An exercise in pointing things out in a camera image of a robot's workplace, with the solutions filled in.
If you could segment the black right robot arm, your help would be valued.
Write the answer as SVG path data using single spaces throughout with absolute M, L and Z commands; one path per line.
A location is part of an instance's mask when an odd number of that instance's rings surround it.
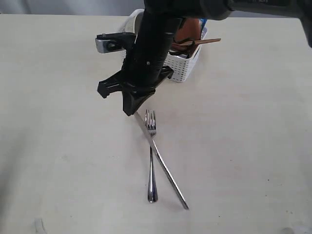
M 297 18 L 308 42 L 312 40 L 312 3 L 309 0 L 147 0 L 137 34 L 96 36 L 100 53 L 126 51 L 121 70 L 100 81 L 98 93 L 106 98 L 121 92 L 123 111 L 133 115 L 157 86 L 173 75 L 164 65 L 174 37 L 187 18 L 224 20 L 233 11 Z

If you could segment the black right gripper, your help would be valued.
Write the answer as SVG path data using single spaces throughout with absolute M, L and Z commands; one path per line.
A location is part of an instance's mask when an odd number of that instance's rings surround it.
M 169 66 L 160 66 L 158 62 L 138 60 L 133 56 L 133 48 L 125 50 L 121 70 L 98 83 L 97 92 L 107 98 L 111 93 L 122 91 L 123 111 L 133 115 L 139 107 L 151 97 L 153 91 L 166 78 L 171 78 L 174 71 Z

